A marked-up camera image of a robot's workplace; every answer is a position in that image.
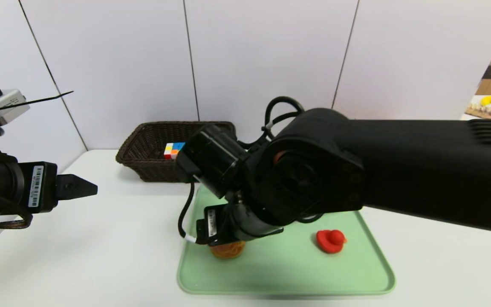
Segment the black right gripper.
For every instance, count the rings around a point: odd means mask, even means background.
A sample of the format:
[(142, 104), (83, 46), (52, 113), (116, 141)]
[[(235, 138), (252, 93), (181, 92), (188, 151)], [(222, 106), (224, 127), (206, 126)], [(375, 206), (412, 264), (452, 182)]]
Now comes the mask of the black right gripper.
[(209, 246), (247, 242), (284, 231), (282, 227), (270, 225), (258, 218), (244, 204), (207, 206), (203, 213), (203, 237)]

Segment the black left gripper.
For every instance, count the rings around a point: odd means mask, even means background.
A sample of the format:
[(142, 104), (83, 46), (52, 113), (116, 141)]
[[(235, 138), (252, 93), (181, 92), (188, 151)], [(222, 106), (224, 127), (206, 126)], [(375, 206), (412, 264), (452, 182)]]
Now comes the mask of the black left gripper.
[(75, 200), (97, 193), (98, 186), (81, 177), (57, 175), (54, 163), (0, 160), (0, 197), (31, 214), (50, 212), (57, 200)]

